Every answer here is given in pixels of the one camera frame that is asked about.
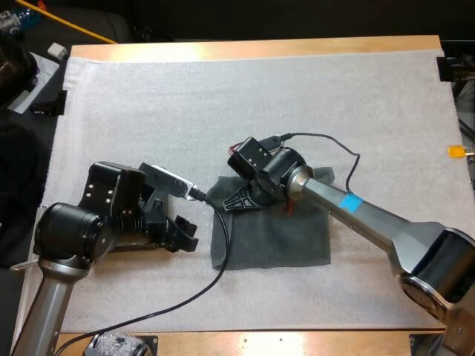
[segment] gray towel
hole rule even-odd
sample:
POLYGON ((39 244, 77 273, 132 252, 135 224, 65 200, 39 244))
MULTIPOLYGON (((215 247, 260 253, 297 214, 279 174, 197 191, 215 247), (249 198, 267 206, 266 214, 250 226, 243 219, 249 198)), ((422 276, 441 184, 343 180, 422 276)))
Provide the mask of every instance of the gray towel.
MULTIPOLYGON (((331 183, 333 169, 317 168, 315 178, 331 183)), ((234 214, 224 212, 222 203, 244 181, 239 177, 219 177, 207 195, 223 214, 231 237, 228 269, 307 267, 330 263, 328 214, 314 203, 300 200, 293 213, 286 202, 255 211, 234 214)), ((211 257, 213 268, 223 263, 225 245, 223 229, 214 216, 211 257)))

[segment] yellow cable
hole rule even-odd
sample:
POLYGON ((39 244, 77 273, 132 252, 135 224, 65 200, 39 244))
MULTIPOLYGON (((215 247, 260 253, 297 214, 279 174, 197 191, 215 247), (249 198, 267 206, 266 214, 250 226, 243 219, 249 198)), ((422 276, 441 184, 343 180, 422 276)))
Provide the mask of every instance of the yellow cable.
POLYGON ((54 21, 58 21, 61 24, 65 24, 66 26, 72 27, 74 30, 78 30, 82 33, 85 33, 86 35, 95 37, 96 39, 100 39, 101 41, 104 41, 104 42, 107 42, 107 43, 110 43, 110 44, 116 44, 117 43, 115 41, 112 41, 111 39, 108 39, 108 38, 104 37, 104 36, 98 35, 97 33, 86 30, 85 28, 82 28, 82 27, 78 26, 77 24, 72 24, 69 21, 61 19, 60 17, 58 17, 56 15, 53 15, 52 13, 49 13, 48 11, 44 11, 43 9, 40 9, 39 7, 37 7, 35 5, 32 5, 32 4, 30 4, 30 3, 28 3, 24 0, 15 0, 15 1, 18 2, 19 4, 22 4, 25 7, 30 8, 31 10, 35 10, 36 12, 41 13, 42 15, 49 17, 50 19, 52 19, 54 21))

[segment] blue tape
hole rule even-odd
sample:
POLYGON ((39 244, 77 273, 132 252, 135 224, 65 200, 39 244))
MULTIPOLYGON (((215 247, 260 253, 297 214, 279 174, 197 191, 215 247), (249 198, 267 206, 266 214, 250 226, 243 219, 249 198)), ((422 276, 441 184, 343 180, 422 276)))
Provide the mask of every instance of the blue tape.
POLYGON ((356 194, 347 194, 340 204, 339 208, 346 208, 351 214, 354 214, 358 210, 359 206, 363 202, 363 199, 358 197, 356 194))

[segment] wooden board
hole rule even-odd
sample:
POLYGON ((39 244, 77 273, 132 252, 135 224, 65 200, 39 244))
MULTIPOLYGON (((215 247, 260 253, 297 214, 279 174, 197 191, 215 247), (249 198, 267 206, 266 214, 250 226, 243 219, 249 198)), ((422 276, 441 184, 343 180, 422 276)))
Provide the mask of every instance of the wooden board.
MULTIPOLYGON (((331 53, 439 49, 438 36, 387 36, 245 42, 97 44, 73 46, 71 55, 115 62, 192 62, 331 53)), ((159 355, 391 355, 408 356, 409 334, 429 331, 175 332, 157 334, 159 355)), ((77 334, 61 334, 58 345, 77 334)), ((90 339, 62 355, 82 355, 90 339)))
MULTIPOLYGON (((409 335, 393 332, 170 332, 158 335, 160 356, 410 356, 409 335)), ((76 337, 62 334, 58 345, 76 337)), ((78 341, 62 356, 82 355, 90 338, 78 341)))
POLYGON ((236 42, 91 44, 73 46, 71 55, 98 61, 154 63, 439 48, 438 36, 386 36, 236 42))

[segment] robotic arm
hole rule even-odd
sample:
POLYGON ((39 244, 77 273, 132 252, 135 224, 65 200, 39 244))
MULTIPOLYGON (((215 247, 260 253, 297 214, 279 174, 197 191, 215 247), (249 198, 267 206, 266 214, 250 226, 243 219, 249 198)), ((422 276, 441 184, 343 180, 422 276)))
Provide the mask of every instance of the robotic arm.
POLYGON ((184 179, 164 186, 161 182, 166 179, 158 178, 169 174, 145 163, 137 170, 96 162, 78 206, 57 203, 43 213, 33 248, 43 279, 12 356, 54 353, 74 284, 108 252, 196 249, 196 225, 182 217, 173 221, 164 212, 170 188, 176 195, 189 192, 184 179), (127 234, 143 243, 120 244, 119 238, 127 234))
POLYGON ((272 155, 256 139, 234 150, 228 164, 249 184, 225 202, 256 206, 307 199, 387 253, 404 293, 446 325, 426 355, 475 355, 475 242, 438 222, 411 222, 355 194, 312 178, 312 169, 291 148, 272 155))

